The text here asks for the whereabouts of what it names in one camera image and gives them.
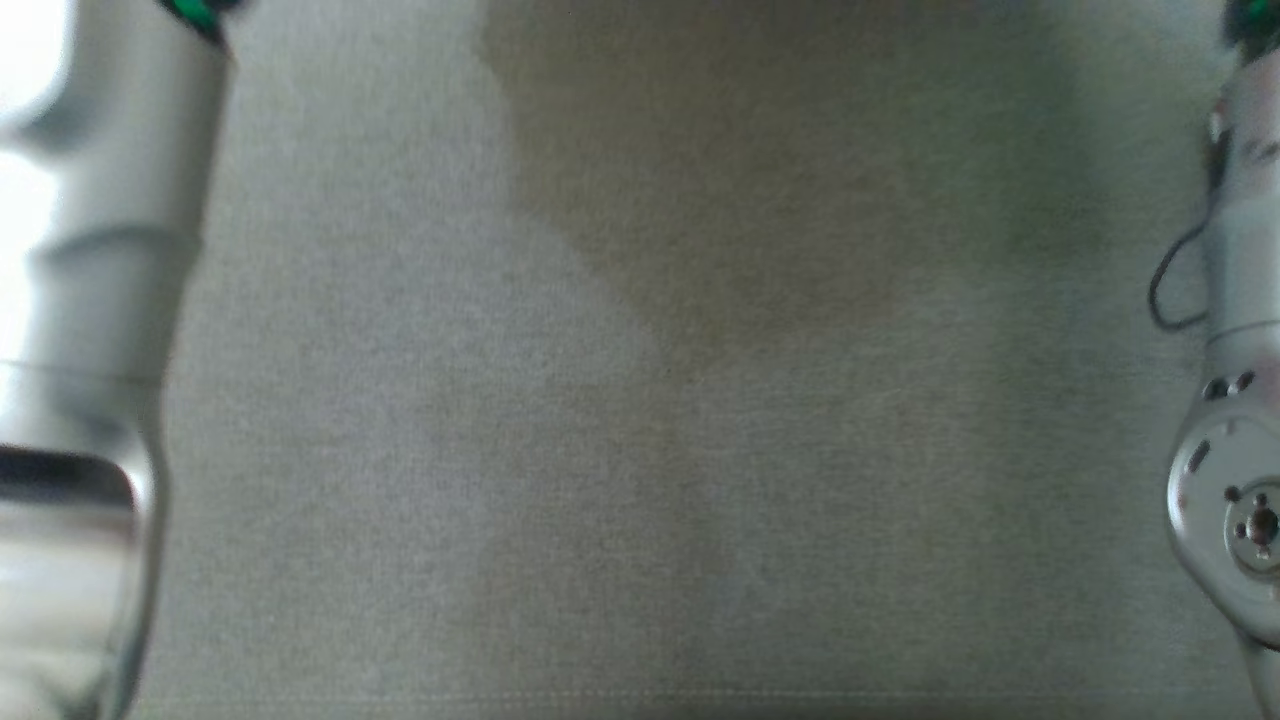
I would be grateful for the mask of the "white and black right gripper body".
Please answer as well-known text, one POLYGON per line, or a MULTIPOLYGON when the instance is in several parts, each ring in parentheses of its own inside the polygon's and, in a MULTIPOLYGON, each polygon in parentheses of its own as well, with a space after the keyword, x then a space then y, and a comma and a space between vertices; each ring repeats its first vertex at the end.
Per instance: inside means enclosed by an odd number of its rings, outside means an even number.
POLYGON ((1222 44, 1253 61, 1280 47, 1280 0, 1226 0, 1222 44))

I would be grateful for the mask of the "large grey ottoman seat cushion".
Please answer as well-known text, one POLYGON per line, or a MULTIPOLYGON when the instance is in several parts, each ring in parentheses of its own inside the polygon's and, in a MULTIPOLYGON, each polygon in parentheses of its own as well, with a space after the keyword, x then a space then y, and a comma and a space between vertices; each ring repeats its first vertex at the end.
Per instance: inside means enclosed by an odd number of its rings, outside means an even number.
POLYGON ((131 720, 1257 720, 1222 0, 253 0, 131 720))

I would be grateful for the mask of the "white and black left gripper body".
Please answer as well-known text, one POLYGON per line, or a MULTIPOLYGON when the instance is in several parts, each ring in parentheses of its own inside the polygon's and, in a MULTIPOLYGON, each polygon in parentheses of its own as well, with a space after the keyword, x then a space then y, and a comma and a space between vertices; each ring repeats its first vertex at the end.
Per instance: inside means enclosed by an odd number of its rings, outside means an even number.
POLYGON ((241 10, 241 0, 155 0, 155 3, 214 46, 225 45, 224 20, 241 10))

